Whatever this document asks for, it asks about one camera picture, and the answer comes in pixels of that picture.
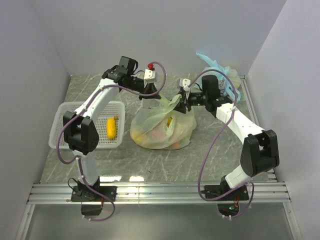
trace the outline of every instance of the yellow plastic bag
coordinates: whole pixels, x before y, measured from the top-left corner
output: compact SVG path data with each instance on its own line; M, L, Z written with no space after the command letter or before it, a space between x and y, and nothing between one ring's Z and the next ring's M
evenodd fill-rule
M161 96L160 105L142 108L131 122L132 140L146 149L175 150L187 146L193 129L196 128L195 113L174 111L181 95L171 101Z

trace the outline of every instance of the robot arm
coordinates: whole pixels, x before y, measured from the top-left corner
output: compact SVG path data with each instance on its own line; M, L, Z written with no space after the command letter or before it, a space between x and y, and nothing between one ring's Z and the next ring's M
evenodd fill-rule
M65 129L64 140L68 143L73 154L80 156L83 175L90 186L99 185L94 151L99 142L99 135L95 124L105 106L121 91L117 86L122 86L141 94L153 94L157 91L154 83L157 81L158 75L153 65L150 64L148 69L145 70L143 79L132 76L135 71L134 68L138 68L138 62L122 56L119 65L108 69L102 75L99 85L84 104L74 112L67 111L63 116L63 125L65 126L79 113L84 112ZM153 96L139 97L140 100L142 98L160 99L161 97L158 94L154 94ZM84 184L79 158L76 158L76 161L79 173L78 181Z
M179 86L182 95L176 111L186 113L191 106L205 106L215 118L226 123L232 114L234 105L225 96L221 96L219 81L214 75L202 77L202 91L191 92L189 79L180 79ZM243 144L240 165L221 180L223 193L250 181L259 173L267 172L279 165L277 135L272 130L264 130L254 124L237 108L228 127L237 135Z

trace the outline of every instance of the gray marble surface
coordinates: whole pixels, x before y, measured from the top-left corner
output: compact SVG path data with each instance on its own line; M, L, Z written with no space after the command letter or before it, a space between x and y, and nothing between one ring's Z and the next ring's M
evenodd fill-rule
M194 79L196 74L167 74L167 82L162 94L171 99L178 93L177 79ZM65 102L85 101L95 90L101 74L73 75L65 96ZM163 75L159 74L157 87L161 85ZM250 118L243 90L240 86L241 101L238 108ZM190 138L190 144L178 150L152 150L142 148L130 137L131 121L141 108L155 104L154 99L143 99L132 93L121 91L115 101L125 105L125 124L122 143L114 149L96 149L96 167L104 180L127 182L144 180L145 182L197 181L201 163L209 145L223 126L203 106L194 108L196 128ZM239 165L242 144L228 128L220 135L213 146L203 171L202 180L219 181ZM71 150L61 150L65 160L73 157ZM55 149L50 149L43 170L42 183L66 183L69 178L77 178L77 164L62 164ZM256 181L267 181L266 173L255 177Z

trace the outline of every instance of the white plastic basket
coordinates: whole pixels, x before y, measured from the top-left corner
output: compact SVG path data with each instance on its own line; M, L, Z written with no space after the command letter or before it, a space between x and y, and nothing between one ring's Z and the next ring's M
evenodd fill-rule
M83 101L64 102L55 113L53 124L49 135L49 146L55 149L57 145L58 135L63 128L63 116L66 111L74 112L80 107ZM116 125L116 136L114 139L107 138L106 123L107 119L118 116L119 119L115 121ZM97 149L112 149L118 147L122 142L125 128L125 105L121 101L110 101L109 104L104 108L100 116L98 117L95 128L99 134L99 142L96 146ZM62 135L60 140L60 148L68 149L69 146L65 142L64 136Z

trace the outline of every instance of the glass panel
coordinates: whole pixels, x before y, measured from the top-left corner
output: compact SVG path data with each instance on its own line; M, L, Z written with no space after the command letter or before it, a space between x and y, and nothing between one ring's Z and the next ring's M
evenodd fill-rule
M103 222L82 219L79 205L37 205L26 239L293 240L293 236L282 203L253 204L232 221L218 215L216 204L118 205L115 215Z

